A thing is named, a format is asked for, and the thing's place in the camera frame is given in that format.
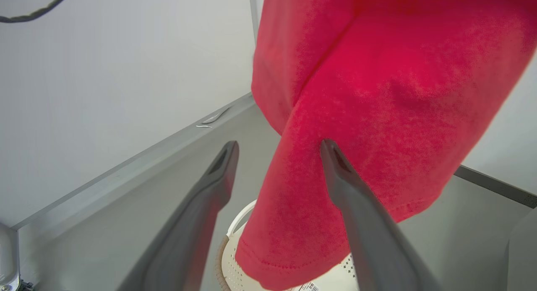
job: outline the white basket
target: white basket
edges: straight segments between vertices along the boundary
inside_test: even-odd
[[[240,220],[253,209],[256,201],[244,207],[235,217],[216,254],[216,278],[222,291],[265,291],[259,282],[247,276],[235,261],[238,240],[246,223],[239,229],[236,230],[236,228]],[[331,291],[336,289],[339,291],[358,291],[351,255],[310,283],[291,288],[289,291]]]

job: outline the red towel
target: red towel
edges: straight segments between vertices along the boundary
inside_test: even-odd
[[[348,253],[320,144],[402,221],[441,194],[533,55],[537,0],[265,0],[252,91],[282,135],[236,261],[266,289]]]

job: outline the sticker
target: sticker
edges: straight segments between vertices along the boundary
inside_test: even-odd
[[[305,283],[299,289],[299,291],[320,291],[319,286],[315,285],[312,281]]]

